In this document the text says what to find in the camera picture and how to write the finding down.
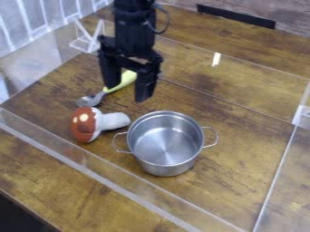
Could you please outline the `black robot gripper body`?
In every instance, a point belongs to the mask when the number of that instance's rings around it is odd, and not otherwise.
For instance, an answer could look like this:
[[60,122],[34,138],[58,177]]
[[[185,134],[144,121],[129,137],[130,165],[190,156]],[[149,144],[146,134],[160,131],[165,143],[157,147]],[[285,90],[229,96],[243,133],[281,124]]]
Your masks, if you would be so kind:
[[156,29],[156,0],[114,0],[114,35],[100,35],[97,41],[101,54],[114,57],[121,68],[136,71],[144,64],[157,64],[161,56],[153,51]]

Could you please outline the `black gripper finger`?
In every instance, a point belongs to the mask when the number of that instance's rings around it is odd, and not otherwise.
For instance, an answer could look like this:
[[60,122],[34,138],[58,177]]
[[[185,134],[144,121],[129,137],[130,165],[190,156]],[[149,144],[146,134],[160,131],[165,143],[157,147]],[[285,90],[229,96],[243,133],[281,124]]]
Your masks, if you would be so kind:
[[104,54],[98,56],[98,66],[102,82],[108,89],[116,87],[121,81],[121,67],[116,63],[116,58]]
[[142,102],[152,96],[157,83],[158,72],[158,65],[150,63],[144,64],[137,70],[134,80],[136,102]]

